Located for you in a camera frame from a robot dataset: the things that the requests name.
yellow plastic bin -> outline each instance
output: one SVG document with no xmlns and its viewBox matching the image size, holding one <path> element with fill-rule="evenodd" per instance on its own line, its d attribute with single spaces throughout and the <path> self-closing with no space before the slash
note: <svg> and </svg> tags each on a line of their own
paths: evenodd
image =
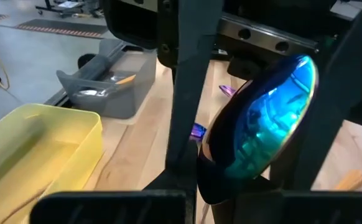
<svg viewBox="0 0 362 224">
<path fill-rule="evenodd" d="M 20 223 L 44 195 L 82 189 L 102 155 L 101 131 L 96 113 L 45 105 L 0 120 L 0 223 Z"/>
</svg>

gray floor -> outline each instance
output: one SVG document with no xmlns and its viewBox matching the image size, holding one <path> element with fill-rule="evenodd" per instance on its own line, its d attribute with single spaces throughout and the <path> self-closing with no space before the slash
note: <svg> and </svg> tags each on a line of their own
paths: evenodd
<svg viewBox="0 0 362 224">
<path fill-rule="evenodd" d="M 84 24 L 105 25 L 104 19 L 66 18 L 44 12 L 34 6 L 43 0 L 0 0 L 0 14 L 8 15 L 0 25 L 15 26 L 35 18 Z M 103 35 L 114 38 L 110 32 Z M 100 40 L 0 27 L 0 58 L 11 80 L 8 92 L 0 89 L 0 119 L 24 103 L 44 103 L 61 89 L 56 70 L 74 73 L 77 59 L 85 53 L 97 53 Z"/>
</svg>

blue reflective lens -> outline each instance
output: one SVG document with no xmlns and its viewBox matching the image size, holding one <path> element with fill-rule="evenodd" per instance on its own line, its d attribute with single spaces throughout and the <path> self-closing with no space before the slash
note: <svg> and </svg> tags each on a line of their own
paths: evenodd
<svg viewBox="0 0 362 224">
<path fill-rule="evenodd" d="M 282 150 L 312 100 L 318 75 L 309 56 L 289 57 L 276 66 L 280 68 L 273 76 L 287 78 L 251 101 L 239 115 L 233 141 L 235 160 L 225 170 L 228 177 L 259 175 Z"/>
</svg>

gray bin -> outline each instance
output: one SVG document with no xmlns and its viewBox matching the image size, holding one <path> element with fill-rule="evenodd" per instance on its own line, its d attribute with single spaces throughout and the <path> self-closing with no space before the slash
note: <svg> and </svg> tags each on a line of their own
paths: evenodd
<svg viewBox="0 0 362 224">
<path fill-rule="evenodd" d="M 75 74 L 57 71 L 75 108 L 119 119 L 137 113 L 155 82 L 156 53 L 127 48 L 118 40 L 102 40 L 99 54 Z M 131 81 L 117 84 L 125 78 Z"/>
</svg>

machine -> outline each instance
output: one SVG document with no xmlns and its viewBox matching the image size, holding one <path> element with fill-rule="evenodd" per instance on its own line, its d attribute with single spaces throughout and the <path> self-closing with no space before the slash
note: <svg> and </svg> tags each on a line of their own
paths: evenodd
<svg viewBox="0 0 362 224">
<path fill-rule="evenodd" d="M 141 192 L 48 196 L 34 207 L 31 223 L 67 223 L 53 213 L 73 217 L 72 223 L 194 223 L 197 183 L 212 204 L 216 224 L 362 223 L 362 193 L 310 191 L 343 120 L 362 124 L 362 11 L 348 19 L 330 12 L 334 3 L 102 0 L 108 28 L 116 37 L 157 49 L 159 61 L 172 69 L 175 88 L 165 170 Z M 254 84 L 232 96 L 208 129 L 198 155 L 197 145 L 188 139 L 213 49 L 227 52 L 230 75 Z M 295 73 L 306 66 L 308 80 Z M 281 88 L 285 96 L 289 79 L 309 96 L 302 91 L 284 103 L 304 99 L 301 118 L 283 125 L 286 134 L 276 144 L 265 145 L 276 153 L 255 159 L 262 162 L 259 168 L 236 175 L 237 167 L 224 165 L 216 154 L 230 151 L 232 162 L 237 160 L 232 149 L 238 144 L 235 130 L 251 136 L 262 124 L 257 121 L 262 118 L 262 97 L 276 96 L 275 89 Z M 230 120 L 241 114 L 248 114 L 248 121 Z M 297 119 L 296 114 L 290 117 Z M 260 138 L 259 131 L 253 134 L 257 137 L 249 138 L 252 145 Z M 219 135 L 226 140 L 210 141 Z M 257 175 L 269 164 L 269 180 Z M 85 212 L 77 212 L 80 207 Z"/>
</svg>

